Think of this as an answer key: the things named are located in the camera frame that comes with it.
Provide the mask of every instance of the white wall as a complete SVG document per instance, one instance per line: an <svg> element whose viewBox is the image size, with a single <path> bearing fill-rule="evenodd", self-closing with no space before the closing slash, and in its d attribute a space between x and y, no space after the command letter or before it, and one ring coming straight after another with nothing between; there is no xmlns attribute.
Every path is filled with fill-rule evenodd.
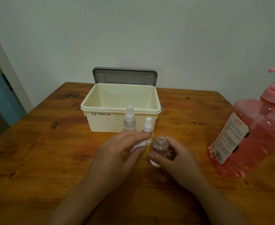
<svg viewBox="0 0 275 225"><path fill-rule="evenodd" d="M0 0L0 42L34 106L95 66L234 103L275 82L275 0Z"/></svg>

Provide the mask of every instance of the hand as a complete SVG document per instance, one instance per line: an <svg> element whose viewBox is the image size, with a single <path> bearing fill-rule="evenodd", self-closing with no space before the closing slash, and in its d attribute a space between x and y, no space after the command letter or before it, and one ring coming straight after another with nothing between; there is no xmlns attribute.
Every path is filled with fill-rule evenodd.
<svg viewBox="0 0 275 225"><path fill-rule="evenodd" d="M195 156L189 148L185 147L174 138L169 136L166 138L169 145L174 148L173 153L168 152L167 156L172 157L175 154L175 159L171 161L163 158L157 153L149 153L149 159L168 171L179 185L194 192L199 185L206 181Z"/></svg>
<svg viewBox="0 0 275 225"><path fill-rule="evenodd" d="M101 197L117 189L133 169L145 147L129 148L149 136L142 132L123 131L100 145L81 181L82 188L96 190Z"/></svg>

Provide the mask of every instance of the bottle mouth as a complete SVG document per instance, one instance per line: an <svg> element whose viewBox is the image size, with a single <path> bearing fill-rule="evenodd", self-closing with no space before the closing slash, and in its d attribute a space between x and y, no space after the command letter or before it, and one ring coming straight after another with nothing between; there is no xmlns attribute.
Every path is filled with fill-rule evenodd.
<svg viewBox="0 0 275 225"><path fill-rule="evenodd" d="M156 138L156 142L160 145L164 144L166 142L166 138L165 136L163 135L159 135L157 138Z"/></svg>

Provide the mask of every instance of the cream storage bin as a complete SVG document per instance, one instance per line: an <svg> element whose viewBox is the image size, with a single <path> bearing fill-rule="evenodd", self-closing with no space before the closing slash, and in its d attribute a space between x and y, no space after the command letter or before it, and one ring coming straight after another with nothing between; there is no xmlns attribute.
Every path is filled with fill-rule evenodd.
<svg viewBox="0 0 275 225"><path fill-rule="evenodd" d="M93 86L81 103L91 131L119 133L123 131L126 107L134 107L136 130L144 129L146 117L154 128L161 106L156 88L151 85L107 84Z"/></svg>

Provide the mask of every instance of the wood grain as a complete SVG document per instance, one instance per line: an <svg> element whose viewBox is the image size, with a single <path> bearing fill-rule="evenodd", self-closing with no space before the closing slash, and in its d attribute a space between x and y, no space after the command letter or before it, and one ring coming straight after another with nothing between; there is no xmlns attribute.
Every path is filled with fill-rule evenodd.
<svg viewBox="0 0 275 225"><path fill-rule="evenodd" d="M113 133L91 132L80 104L92 84L65 83L0 136L0 224L43 224L83 178L98 146ZM154 135L189 146L209 181L252 224L275 224L275 154L245 179L219 175L207 148L232 106L218 92L157 89L164 112ZM197 199L146 152L124 184L87 224L209 224Z"/></svg>

